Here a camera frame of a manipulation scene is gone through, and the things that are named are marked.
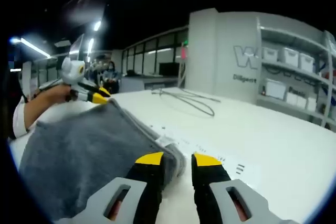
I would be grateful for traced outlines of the person's left hand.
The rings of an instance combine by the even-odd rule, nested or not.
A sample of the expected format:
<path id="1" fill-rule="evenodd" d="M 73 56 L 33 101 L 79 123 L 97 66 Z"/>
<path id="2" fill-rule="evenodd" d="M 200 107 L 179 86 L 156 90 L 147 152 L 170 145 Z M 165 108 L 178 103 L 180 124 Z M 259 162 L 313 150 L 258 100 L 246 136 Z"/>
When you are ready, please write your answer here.
<path id="1" fill-rule="evenodd" d="M 60 84 L 47 91 L 48 99 L 52 104 L 63 103 L 71 100 L 71 86 Z"/>

